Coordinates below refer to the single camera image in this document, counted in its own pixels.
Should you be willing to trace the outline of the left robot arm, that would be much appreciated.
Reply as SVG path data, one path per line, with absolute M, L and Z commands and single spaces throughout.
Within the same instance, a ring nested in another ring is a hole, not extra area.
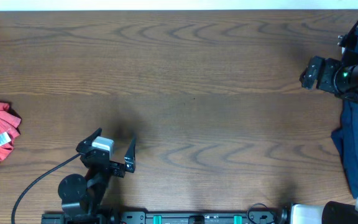
M 132 138 L 124 163 L 112 160 L 114 141 L 101 135 L 102 129 L 78 143 L 76 151 L 88 169 L 86 175 L 71 174 L 58 186 L 64 213 L 62 223 L 119 223 L 119 215 L 101 207 L 110 179 L 135 172 L 136 138 Z

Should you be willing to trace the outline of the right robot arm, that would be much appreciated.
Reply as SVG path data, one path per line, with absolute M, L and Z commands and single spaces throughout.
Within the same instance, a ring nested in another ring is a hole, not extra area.
M 356 203 L 294 204 L 282 213 L 282 223 L 358 223 L 358 27 L 353 26 L 339 40 L 342 58 L 311 58 L 300 82 L 303 88 L 316 88 L 342 100 L 340 127 L 331 133 L 331 139 Z

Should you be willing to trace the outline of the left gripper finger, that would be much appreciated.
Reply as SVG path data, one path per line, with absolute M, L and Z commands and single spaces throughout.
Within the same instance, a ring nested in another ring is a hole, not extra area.
M 87 154 L 88 152 L 92 151 L 94 148 L 92 146 L 92 143 L 97 137 L 101 135 L 101 133 L 102 133 L 102 129 L 98 128 L 93 134 L 91 134 L 90 136 L 79 142 L 76 147 L 76 152 L 80 154 Z
M 135 145 L 136 137 L 133 137 L 131 143 L 129 144 L 129 148 L 124 156 L 126 172 L 135 172 Z

